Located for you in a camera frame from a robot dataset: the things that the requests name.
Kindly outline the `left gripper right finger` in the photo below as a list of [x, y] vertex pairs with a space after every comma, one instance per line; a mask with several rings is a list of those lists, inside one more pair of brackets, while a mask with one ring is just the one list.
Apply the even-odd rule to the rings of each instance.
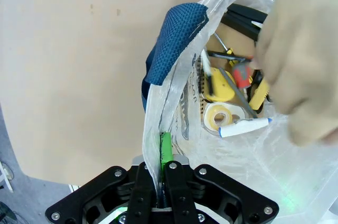
[[160, 135], [160, 162], [174, 223], [272, 223], [279, 205], [208, 164], [195, 169], [173, 155], [169, 132]]

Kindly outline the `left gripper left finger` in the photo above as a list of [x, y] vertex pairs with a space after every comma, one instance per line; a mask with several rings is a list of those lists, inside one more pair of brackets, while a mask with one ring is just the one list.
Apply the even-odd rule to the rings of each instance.
[[128, 205], [136, 187], [138, 170], [141, 170], [140, 178], [153, 188], [144, 162], [132, 165], [129, 170], [112, 166], [48, 207], [45, 217], [49, 223], [99, 223], [118, 207]]

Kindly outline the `person's right hand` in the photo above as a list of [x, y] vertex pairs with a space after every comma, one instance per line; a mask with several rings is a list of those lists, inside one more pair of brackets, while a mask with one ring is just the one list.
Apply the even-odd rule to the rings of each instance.
[[294, 144], [337, 142], [337, 0], [275, 0], [254, 61]]

